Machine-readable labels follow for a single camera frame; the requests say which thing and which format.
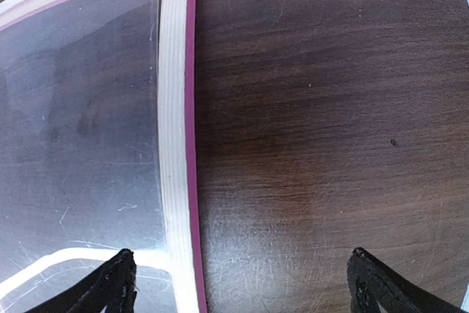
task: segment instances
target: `dark wood grain surface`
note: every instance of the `dark wood grain surface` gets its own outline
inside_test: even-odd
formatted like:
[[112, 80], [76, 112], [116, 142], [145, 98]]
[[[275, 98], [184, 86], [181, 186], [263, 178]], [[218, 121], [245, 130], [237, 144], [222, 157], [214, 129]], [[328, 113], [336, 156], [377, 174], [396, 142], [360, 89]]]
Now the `dark wood grain surface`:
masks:
[[459, 305], [469, 283], [466, 0], [197, 6], [210, 311], [348, 312], [356, 246]]

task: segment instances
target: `wooden table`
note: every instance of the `wooden table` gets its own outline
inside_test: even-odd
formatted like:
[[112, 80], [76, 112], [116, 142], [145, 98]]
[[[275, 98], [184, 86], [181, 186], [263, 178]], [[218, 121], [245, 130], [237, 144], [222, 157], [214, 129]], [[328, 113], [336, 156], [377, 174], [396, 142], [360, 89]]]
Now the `wooden table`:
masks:
[[348, 312], [363, 246], [459, 305], [469, 282], [466, 0], [198, 0], [211, 312]]

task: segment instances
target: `wood grain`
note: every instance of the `wood grain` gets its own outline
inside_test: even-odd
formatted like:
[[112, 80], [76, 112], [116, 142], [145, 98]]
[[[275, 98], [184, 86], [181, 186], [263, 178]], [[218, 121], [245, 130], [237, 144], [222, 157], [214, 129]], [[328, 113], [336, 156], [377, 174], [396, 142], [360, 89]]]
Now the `wood grain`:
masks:
[[210, 311], [349, 312], [355, 246], [459, 305], [466, 0], [199, 0], [197, 15]]

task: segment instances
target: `transparent plastic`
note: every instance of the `transparent plastic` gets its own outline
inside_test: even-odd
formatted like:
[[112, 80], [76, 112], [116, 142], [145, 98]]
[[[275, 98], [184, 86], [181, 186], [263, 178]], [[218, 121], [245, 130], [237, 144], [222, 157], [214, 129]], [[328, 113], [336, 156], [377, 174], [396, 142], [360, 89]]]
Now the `transparent plastic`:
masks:
[[0, 312], [135, 251], [136, 312], [176, 312], [158, 170], [160, 0], [67, 0], [0, 31]]

